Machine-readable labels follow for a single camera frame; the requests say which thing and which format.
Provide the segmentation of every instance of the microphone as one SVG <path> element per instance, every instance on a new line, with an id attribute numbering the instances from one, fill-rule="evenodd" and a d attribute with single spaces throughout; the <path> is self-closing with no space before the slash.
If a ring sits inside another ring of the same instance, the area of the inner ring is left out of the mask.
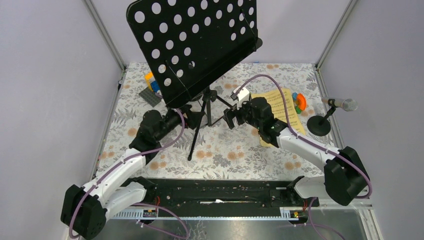
<path id="1" fill-rule="evenodd" d="M 342 108 L 346 112 L 355 111 L 358 108 L 358 102 L 351 98 L 340 99 L 340 98 L 323 97 L 321 98 L 321 101 L 325 104 L 328 104 L 330 107 Z"/>

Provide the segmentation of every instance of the yellow object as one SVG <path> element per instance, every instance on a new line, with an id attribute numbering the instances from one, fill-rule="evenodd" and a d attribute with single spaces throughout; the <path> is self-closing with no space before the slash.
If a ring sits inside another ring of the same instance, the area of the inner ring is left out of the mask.
<path id="1" fill-rule="evenodd" d="M 146 83 L 147 83 L 147 87 L 148 87 L 148 89 L 150 89 L 150 91 L 152 91 L 153 92 L 153 88 L 152 88 L 152 86 L 150 85 L 150 79 L 151 78 L 153 78 L 153 73 L 152 72 L 149 72 L 146 76 L 144 76 L 144 79 L 146 80 Z"/>
<path id="2" fill-rule="evenodd" d="M 305 129 L 302 126 L 301 121 L 299 120 L 298 114 L 296 113 L 295 104 L 293 103 L 292 93 L 290 92 L 290 89 L 281 88 L 281 90 L 285 97 L 285 101 L 286 101 L 286 105 L 288 109 L 288 119 L 290 120 L 291 126 L 294 129 L 296 129 L 296 131 L 298 131 L 299 133 L 305 135 Z M 283 104 L 283 98 L 281 97 L 280 91 L 278 89 L 265 92 L 265 93 L 252 93 L 251 96 L 252 98 L 260 98 L 260 97 L 265 98 L 266 101 L 271 105 L 274 118 L 277 118 L 287 123 L 286 112 L 285 112 L 284 104 Z M 259 139 L 260 139 L 260 145 L 264 147 L 273 147 L 273 145 L 264 142 L 261 137 L 259 137 Z"/>

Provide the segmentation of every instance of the tabletop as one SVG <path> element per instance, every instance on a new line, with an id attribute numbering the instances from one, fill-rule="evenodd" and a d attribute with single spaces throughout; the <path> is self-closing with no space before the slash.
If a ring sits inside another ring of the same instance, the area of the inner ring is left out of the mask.
<path id="1" fill-rule="evenodd" d="M 127 68 L 104 149 L 99 156 L 96 176 L 118 160 L 128 148 L 145 112 L 156 109 L 163 115 L 166 113 L 163 102 L 153 108 L 139 96 L 139 92 L 147 87 L 144 76 L 149 72 L 147 63 L 131 63 Z M 234 104 L 230 98 L 233 89 L 257 74 L 270 75 L 281 87 L 290 89 L 292 93 L 302 93 L 307 100 L 307 108 L 299 114 L 299 119 L 306 135 L 323 144 L 334 145 L 330 134 L 318 137 L 306 127 L 310 117 L 325 113 L 312 64 L 239 63 L 211 84 L 210 88 Z M 252 81 L 246 87 L 251 93 L 276 89 L 264 77 Z M 193 111 L 200 111 L 200 103 L 190 104 L 193 105 Z M 219 101 L 213 102 L 212 121 L 221 117 L 227 108 Z M 181 127 L 176 127 L 161 140 L 162 145 L 172 141 L 180 131 Z M 173 146 L 159 152 L 147 167 L 138 170 L 133 177 L 291 181 L 298 176 L 323 175 L 316 166 L 288 150 L 261 146 L 258 131 L 247 124 L 229 129 L 226 122 L 221 120 L 212 127 L 201 128 L 193 158 L 187 161 L 193 137 L 194 130 L 185 129 Z"/>

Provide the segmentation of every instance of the round hole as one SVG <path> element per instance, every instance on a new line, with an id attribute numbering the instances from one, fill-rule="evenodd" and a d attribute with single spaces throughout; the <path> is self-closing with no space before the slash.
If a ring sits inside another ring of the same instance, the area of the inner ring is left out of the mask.
<path id="1" fill-rule="evenodd" d="M 157 68 L 157 71 L 160 74 L 163 74 L 166 70 L 167 70 L 167 67 L 164 64 L 159 65 L 159 67 Z"/>
<path id="2" fill-rule="evenodd" d="M 160 14 L 161 13 L 161 5 L 159 3 L 157 3 L 157 2 L 153 3 L 151 5 L 151 11 L 154 14 Z"/>
<path id="3" fill-rule="evenodd" d="M 179 34 L 179 39 L 181 40 L 181 41 L 184 41 L 184 40 L 186 40 L 187 39 L 187 34 L 185 33 L 185 32 L 181 32 L 180 34 Z"/>
<path id="4" fill-rule="evenodd" d="M 172 40 L 166 41 L 166 49 L 171 50 L 174 47 L 174 42 Z"/>
<path id="5" fill-rule="evenodd" d="M 153 33 L 150 31 L 146 31 L 144 34 L 144 40 L 150 43 L 153 40 Z"/>
<path id="6" fill-rule="evenodd" d="M 175 16 L 173 17 L 173 22 L 174 22 L 176 25 L 180 24 L 182 20 L 183 20 L 183 19 L 181 18 L 181 15 L 180 15 L 180 14 L 177 14 L 177 15 L 175 15 Z"/>
<path id="7" fill-rule="evenodd" d="M 163 85 L 165 85 L 165 86 L 169 86 L 169 85 L 171 85 L 171 78 L 167 78 L 167 79 L 165 79 L 165 81 L 163 81 Z"/>
<path id="8" fill-rule="evenodd" d="M 196 10 L 192 6 L 189 7 L 188 10 L 187 10 L 187 14 L 188 14 L 189 17 L 193 17 L 195 15 L 195 12 L 196 12 Z"/>
<path id="9" fill-rule="evenodd" d="M 221 10 L 216 11 L 216 18 L 220 19 L 223 16 L 223 12 Z"/>
<path id="10" fill-rule="evenodd" d="M 229 24 L 229 27 L 230 27 L 230 28 L 234 27 L 234 22 L 235 22 L 235 21 L 234 21 L 234 19 L 231 19 L 231 20 L 229 21 L 229 23 L 228 23 L 228 24 Z"/>
<path id="11" fill-rule="evenodd" d="M 166 33 L 168 31 L 168 25 L 166 23 L 162 22 L 159 25 L 159 31 L 163 34 Z"/>
<path id="12" fill-rule="evenodd" d="M 145 21 L 145 14 L 142 11 L 138 11 L 134 14 L 134 20 L 141 24 L 142 22 Z"/>
<path id="13" fill-rule="evenodd" d="M 211 25 L 211 18 L 207 16 L 207 17 L 204 19 L 204 24 L 205 24 L 206 26 Z"/>
<path id="14" fill-rule="evenodd" d="M 153 51 L 151 51 L 151 57 L 154 59 L 159 58 L 160 55 L 161 55 L 161 52 L 159 51 L 159 49 L 154 49 Z"/>
<path id="15" fill-rule="evenodd" d="M 226 7 L 226 10 L 231 13 L 233 11 L 233 5 L 230 3 L 228 4 L 228 6 Z"/>
<path id="16" fill-rule="evenodd" d="M 173 56 L 173 57 L 171 58 L 171 63 L 173 63 L 173 64 L 177 64 L 177 63 L 178 63 L 178 60 L 179 60 L 178 56 Z"/>
<path id="17" fill-rule="evenodd" d="M 191 28 L 191 30 L 193 31 L 194 34 L 198 33 L 198 31 L 199 31 L 199 25 L 194 24 L 193 27 Z"/>
<path id="18" fill-rule="evenodd" d="M 208 1 L 206 1 L 206 0 L 201 1 L 200 7 L 203 10 L 207 9 L 208 8 Z"/>
<path id="19" fill-rule="evenodd" d="M 190 55 L 191 53 L 192 53 L 192 49 L 191 49 L 191 48 L 186 47 L 186 48 L 184 49 L 184 55 L 188 56 L 188 55 Z"/>
<path id="20" fill-rule="evenodd" d="M 181 69 L 176 71 L 176 76 L 179 77 L 179 78 L 181 78 L 183 76 L 183 74 L 184 74 L 184 71 L 181 70 Z"/>
<path id="21" fill-rule="evenodd" d="M 195 62 L 194 61 L 191 61 L 191 62 L 189 62 L 188 63 L 188 69 L 194 69 L 195 68 Z"/>

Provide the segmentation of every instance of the microphone stand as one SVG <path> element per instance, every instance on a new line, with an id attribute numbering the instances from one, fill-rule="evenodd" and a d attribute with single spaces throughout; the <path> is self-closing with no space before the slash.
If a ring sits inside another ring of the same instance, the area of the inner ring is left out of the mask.
<path id="1" fill-rule="evenodd" d="M 328 121 L 328 118 L 333 115 L 333 113 L 336 111 L 336 107 L 333 105 L 331 106 L 330 110 L 327 111 L 327 114 L 325 116 L 313 116 L 308 119 L 306 126 L 307 129 L 314 135 L 317 136 L 325 136 L 329 134 L 331 131 L 331 124 Z"/>

